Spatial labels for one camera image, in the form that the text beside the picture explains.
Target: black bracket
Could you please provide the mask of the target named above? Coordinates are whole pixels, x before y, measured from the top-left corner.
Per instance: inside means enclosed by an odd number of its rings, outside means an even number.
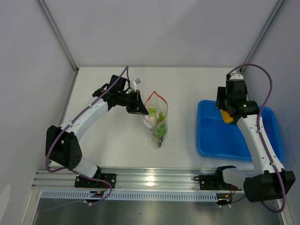
[[[214,175],[199,175],[194,177],[195,181],[199,181],[201,190],[222,190],[222,191],[230,191],[231,184],[227,184],[223,180],[224,169],[228,168],[236,168],[235,166],[221,166],[218,167],[215,171]]]
[[[117,182],[117,174],[115,173],[102,173],[100,180],[105,180],[111,184],[112,188],[115,188]],[[100,181],[92,181],[85,179],[81,176],[76,177],[75,188],[108,188],[105,183]]]
[[[222,194],[222,193],[216,193],[218,201],[216,202],[217,205],[228,205],[233,202],[232,196],[229,196],[228,194]]]

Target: metal surface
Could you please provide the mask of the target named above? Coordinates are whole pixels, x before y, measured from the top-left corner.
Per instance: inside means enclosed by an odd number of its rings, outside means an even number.
[[[280,215],[260,203],[242,201],[231,208],[215,203],[104,201],[95,206],[67,203],[65,199],[41,199],[34,225],[281,225]]]
[[[42,190],[39,190],[39,189],[32,190],[31,199],[27,206],[27,211],[24,216],[22,225],[32,225],[34,216],[35,216],[37,208],[38,208],[41,194],[42,194]]]
[[[176,170],[139,168],[102,168],[103,173],[117,174],[115,190],[122,191],[161,191],[161,192],[202,192],[228,193],[229,191],[200,190],[194,177],[213,174],[214,170]],[[48,173],[37,171],[32,184],[33,189],[76,189],[76,175],[70,171]],[[102,190],[100,188],[80,188],[81,190]]]
[[[73,68],[74,72],[77,73],[78,67],[76,66],[74,59],[62,37],[62,35],[60,34],[60,31],[57,28],[57,25],[55,24],[55,21],[45,3],[44,0],[36,0],[38,6],[40,7],[47,23],[50,26],[50,29],[52,30],[56,40],[58,41],[61,50],[63,51],[63,53],[65,54],[66,58],[68,59],[68,62],[70,63],[71,67]]]
[[[278,15],[280,14],[284,4],[287,2],[287,0],[278,0],[278,2],[276,3],[274,9],[272,10],[267,22],[265,23],[262,31],[260,32],[259,36],[257,37],[256,41],[254,42],[254,45],[251,48],[251,51],[249,52],[246,60],[243,63],[249,63],[254,55],[256,54],[257,50],[260,47],[260,44],[262,43],[262,41],[265,39],[265,37],[268,34],[268,31],[270,30],[270,28],[272,27],[272,25],[274,24],[275,20],[277,19]],[[241,73],[243,73],[245,71],[246,67],[243,67],[241,69]]]

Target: clear plastic bag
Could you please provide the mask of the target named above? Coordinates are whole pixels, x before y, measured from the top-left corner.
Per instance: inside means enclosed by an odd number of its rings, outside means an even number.
[[[154,90],[145,102],[149,115],[143,115],[144,124],[152,131],[152,143],[160,148],[165,142],[168,125],[166,123],[168,103]]]

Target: metal pole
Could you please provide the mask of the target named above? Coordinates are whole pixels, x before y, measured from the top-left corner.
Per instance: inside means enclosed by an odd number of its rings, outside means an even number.
[[[243,62],[243,64],[251,62],[251,60],[255,56],[255,54],[256,54],[257,50],[259,49],[261,43],[263,42],[263,40],[267,36],[267,33],[271,29],[272,25],[274,24],[275,20],[277,19],[278,15],[280,14],[280,12],[281,12],[281,10],[282,10],[282,8],[283,8],[283,6],[286,2],[287,2],[287,0],[278,0],[278,2],[276,3],[275,7],[273,8],[267,22],[265,23],[265,25],[264,25],[262,31],[260,32],[258,38],[254,42],[254,45],[252,46],[251,51],[249,52],[249,54],[248,54],[246,60]],[[241,69],[242,74],[245,71],[246,67],[247,66],[245,66]]]
[[[67,102],[66,102],[66,105],[65,105],[65,108],[64,108],[64,112],[62,113],[62,117],[60,119],[59,125],[62,124],[63,121],[64,121],[64,119],[65,119],[65,116],[66,116],[66,113],[67,113],[67,109],[68,109],[68,105],[69,105],[69,102],[70,102],[70,99],[71,99],[71,96],[72,96],[72,92],[73,92],[73,89],[74,89],[74,86],[75,86],[75,83],[76,83],[77,76],[78,76],[78,73],[75,74],[75,77],[73,79],[72,87],[71,87],[71,90],[69,92],[69,95],[68,95],[68,98],[67,98]]]
[[[68,62],[70,63],[71,67],[73,68],[73,70],[77,73],[78,71],[78,67],[76,66],[75,62],[74,62],[74,59],[62,37],[62,35],[60,34],[60,31],[58,30],[55,22],[54,22],[54,19],[45,3],[44,0],[36,0],[38,6],[40,7],[48,25],[50,26],[50,29],[52,30],[56,40],[58,41],[60,47],[61,47],[61,50],[63,51],[63,53],[65,54],[66,58],[68,59]]]

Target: green vegetable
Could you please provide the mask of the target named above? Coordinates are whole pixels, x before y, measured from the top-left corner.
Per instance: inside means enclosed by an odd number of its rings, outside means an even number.
[[[158,114],[158,118],[156,120],[156,123],[160,123],[161,121],[163,121],[165,119],[165,116],[163,115],[163,112],[160,112]]]
[[[155,117],[156,116],[156,112],[157,112],[157,109],[154,107],[154,105],[150,105],[149,106],[149,116]]]
[[[163,123],[159,126],[159,128],[156,129],[156,136],[158,138],[161,138],[167,134],[168,126],[166,123]]]

